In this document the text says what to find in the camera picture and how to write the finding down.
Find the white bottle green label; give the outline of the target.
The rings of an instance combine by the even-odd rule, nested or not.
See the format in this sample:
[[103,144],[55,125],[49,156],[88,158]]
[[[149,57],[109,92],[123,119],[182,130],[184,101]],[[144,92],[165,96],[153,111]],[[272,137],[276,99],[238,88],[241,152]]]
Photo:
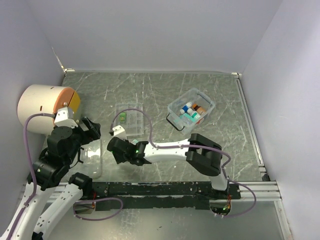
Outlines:
[[191,108],[188,109],[187,113],[192,117],[193,120],[197,121],[201,118],[201,115],[198,114],[195,110],[192,110]]

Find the clear compartment tray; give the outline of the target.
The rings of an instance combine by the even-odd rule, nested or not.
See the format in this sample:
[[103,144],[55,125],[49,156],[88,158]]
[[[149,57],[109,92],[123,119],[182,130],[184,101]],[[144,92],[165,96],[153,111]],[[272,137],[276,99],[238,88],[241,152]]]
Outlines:
[[[115,105],[115,115],[126,109],[143,110],[143,104],[140,102],[117,103]],[[137,110],[127,110],[126,122],[119,121],[119,115],[114,121],[114,126],[121,125],[128,137],[137,137],[144,134],[144,115]]]

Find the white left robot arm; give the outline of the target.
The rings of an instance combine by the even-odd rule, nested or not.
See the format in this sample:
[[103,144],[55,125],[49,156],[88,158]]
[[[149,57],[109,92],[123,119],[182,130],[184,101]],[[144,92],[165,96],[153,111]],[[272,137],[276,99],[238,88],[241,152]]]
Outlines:
[[82,122],[87,130],[79,126],[56,126],[53,129],[47,138],[47,148],[32,165],[24,197],[1,236],[2,240],[46,240],[76,201],[93,195],[92,178],[77,172],[70,177],[61,195],[45,208],[73,161],[81,161],[82,146],[101,138],[99,123],[93,123],[87,117],[83,117]]

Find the clear first aid box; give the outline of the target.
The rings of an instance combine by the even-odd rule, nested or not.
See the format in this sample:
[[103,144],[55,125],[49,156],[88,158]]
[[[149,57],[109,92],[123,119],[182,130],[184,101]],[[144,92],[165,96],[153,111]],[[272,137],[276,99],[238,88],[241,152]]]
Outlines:
[[204,92],[191,88],[167,106],[167,122],[186,135],[206,120],[216,103]]

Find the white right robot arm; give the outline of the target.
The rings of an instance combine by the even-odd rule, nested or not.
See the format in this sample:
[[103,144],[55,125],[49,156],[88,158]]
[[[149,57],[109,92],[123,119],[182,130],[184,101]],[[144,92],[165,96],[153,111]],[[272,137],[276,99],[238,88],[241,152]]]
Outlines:
[[187,162],[200,174],[209,177],[216,198],[223,199],[230,192],[222,170],[222,147],[201,134],[193,133],[190,138],[176,142],[139,141],[135,144],[115,136],[109,141],[107,150],[117,164],[129,162],[143,166],[164,161]]

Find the small green box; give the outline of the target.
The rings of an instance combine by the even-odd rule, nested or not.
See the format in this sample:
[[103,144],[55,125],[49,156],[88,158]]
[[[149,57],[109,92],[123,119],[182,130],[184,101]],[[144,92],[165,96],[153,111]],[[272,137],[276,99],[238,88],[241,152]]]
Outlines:
[[127,114],[125,112],[119,114],[119,121],[121,123],[125,123],[127,121]]

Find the amber bottle orange cap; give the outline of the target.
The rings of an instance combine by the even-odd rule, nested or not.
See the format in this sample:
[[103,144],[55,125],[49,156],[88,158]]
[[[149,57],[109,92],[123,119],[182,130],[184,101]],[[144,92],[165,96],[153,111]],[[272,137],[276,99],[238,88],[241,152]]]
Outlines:
[[203,107],[197,105],[196,103],[194,103],[194,104],[192,105],[192,108],[193,108],[199,115],[203,115],[203,114],[206,113],[206,110],[205,110]]

